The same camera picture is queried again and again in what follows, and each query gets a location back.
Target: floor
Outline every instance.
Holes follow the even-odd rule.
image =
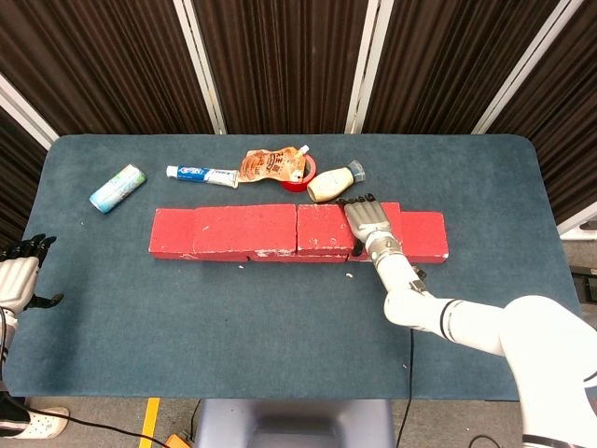
[[[566,242],[564,250],[570,264],[594,266],[597,260],[597,242]],[[583,304],[583,314],[597,328],[597,305]],[[147,399],[43,398],[32,399],[30,404],[34,407],[66,406],[71,415],[79,419],[141,432]],[[190,417],[196,404],[195,399],[162,399],[154,437],[166,441],[170,434],[189,432]],[[597,401],[592,404],[597,412]],[[402,420],[405,406],[405,400],[393,403],[396,428]],[[504,448],[520,446],[521,413],[518,403],[415,400],[400,446],[463,448],[481,433],[492,436]],[[2,441],[1,444],[6,448],[143,446],[136,438],[72,423],[52,441]],[[489,441],[477,441],[474,448],[494,448],[494,445]]]

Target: mayonnaise bottle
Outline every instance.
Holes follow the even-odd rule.
[[[351,161],[348,166],[326,171],[309,182],[307,192],[315,203],[324,203],[337,198],[354,182],[365,180],[365,170],[358,161]]]

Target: white shoe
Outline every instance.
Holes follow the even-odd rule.
[[[42,411],[46,413],[59,413],[60,415],[69,415],[66,408],[48,408]],[[29,413],[29,426],[16,436],[7,439],[51,439],[58,436],[66,428],[68,420],[60,417],[50,417],[41,413]]]

